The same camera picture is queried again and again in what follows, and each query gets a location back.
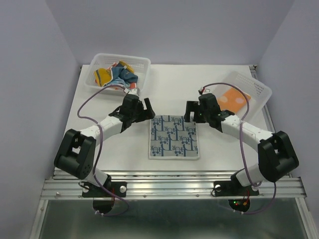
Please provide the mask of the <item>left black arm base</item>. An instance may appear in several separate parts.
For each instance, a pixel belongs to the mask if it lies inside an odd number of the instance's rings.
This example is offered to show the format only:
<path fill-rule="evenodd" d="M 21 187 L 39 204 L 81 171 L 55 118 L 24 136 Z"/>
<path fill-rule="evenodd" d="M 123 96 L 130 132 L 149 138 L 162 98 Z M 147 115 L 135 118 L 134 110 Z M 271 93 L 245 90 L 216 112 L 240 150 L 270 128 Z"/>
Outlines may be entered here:
<path fill-rule="evenodd" d="M 95 186 L 89 182 L 81 181 L 78 183 L 82 188 L 82 197 L 93 199 L 93 209 L 98 214 L 111 215 L 111 211 L 115 208 L 115 197 L 106 192 L 101 187 Z M 112 182 L 107 188 L 112 194 L 121 198 L 126 197 L 127 182 L 119 181 Z"/>

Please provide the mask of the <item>orange polka dot towel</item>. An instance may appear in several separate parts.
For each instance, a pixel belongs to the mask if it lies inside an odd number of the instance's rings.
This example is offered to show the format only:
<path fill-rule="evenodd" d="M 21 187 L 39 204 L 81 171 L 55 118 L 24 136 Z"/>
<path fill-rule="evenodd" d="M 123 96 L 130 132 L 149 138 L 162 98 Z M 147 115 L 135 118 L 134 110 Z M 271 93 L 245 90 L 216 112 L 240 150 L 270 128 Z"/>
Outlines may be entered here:
<path fill-rule="evenodd" d="M 247 105 L 245 97 L 234 88 L 230 88 L 218 97 L 217 102 L 222 111 L 229 110 L 235 114 Z"/>

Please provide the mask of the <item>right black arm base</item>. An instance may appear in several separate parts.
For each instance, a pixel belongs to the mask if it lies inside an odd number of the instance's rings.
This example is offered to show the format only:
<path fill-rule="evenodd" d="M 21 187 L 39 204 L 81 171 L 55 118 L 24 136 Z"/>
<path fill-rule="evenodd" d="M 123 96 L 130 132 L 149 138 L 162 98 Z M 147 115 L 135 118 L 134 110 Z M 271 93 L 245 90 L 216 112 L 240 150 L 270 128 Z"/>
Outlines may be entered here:
<path fill-rule="evenodd" d="M 249 210 L 251 196 L 259 196 L 259 190 L 253 190 L 252 186 L 242 187 L 231 181 L 216 181 L 211 191 L 213 197 L 229 197 L 229 206 L 232 210 L 245 213 Z"/>

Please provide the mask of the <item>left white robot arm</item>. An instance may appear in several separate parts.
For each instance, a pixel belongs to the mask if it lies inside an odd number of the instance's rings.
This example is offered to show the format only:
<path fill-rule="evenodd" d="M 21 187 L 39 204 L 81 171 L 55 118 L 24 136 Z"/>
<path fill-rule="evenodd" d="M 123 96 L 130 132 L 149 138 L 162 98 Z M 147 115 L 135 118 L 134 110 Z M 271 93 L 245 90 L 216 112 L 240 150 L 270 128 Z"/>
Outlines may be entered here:
<path fill-rule="evenodd" d="M 149 98 L 142 102 L 136 95 L 127 94 L 122 104 L 101 122 L 83 130 L 69 129 L 60 144 L 54 166 L 64 172 L 94 185 L 99 196 L 111 190 L 111 176 L 97 168 L 103 142 L 124 132 L 133 123 L 155 117 Z"/>

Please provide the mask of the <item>blue patterned towel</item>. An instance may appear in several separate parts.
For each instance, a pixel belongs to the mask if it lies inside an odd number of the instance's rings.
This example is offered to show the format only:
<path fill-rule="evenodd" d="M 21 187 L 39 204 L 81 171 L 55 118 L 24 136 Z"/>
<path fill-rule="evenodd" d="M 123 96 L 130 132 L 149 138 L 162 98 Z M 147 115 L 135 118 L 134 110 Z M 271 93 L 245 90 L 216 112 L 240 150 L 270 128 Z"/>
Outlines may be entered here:
<path fill-rule="evenodd" d="M 149 159 L 198 160 L 196 123 L 183 116 L 155 116 L 150 121 Z"/>

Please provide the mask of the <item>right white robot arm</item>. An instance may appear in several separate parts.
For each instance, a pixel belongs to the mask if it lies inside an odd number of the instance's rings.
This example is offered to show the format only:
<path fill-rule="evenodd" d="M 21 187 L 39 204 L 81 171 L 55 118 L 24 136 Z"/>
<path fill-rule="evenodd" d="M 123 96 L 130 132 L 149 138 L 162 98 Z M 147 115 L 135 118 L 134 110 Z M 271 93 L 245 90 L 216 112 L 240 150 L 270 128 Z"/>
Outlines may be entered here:
<path fill-rule="evenodd" d="M 255 150 L 256 164 L 234 173 L 229 181 L 218 182 L 217 193 L 229 191 L 241 194 L 248 186 L 269 181 L 277 182 L 299 166 L 299 160 L 289 136 L 283 132 L 271 132 L 257 128 L 229 110 L 221 110 L 212 93 L 202 94 L 198 101 L 186 103 L 184 120 L 207 123 L 211 128 L 230 135 Z"/>

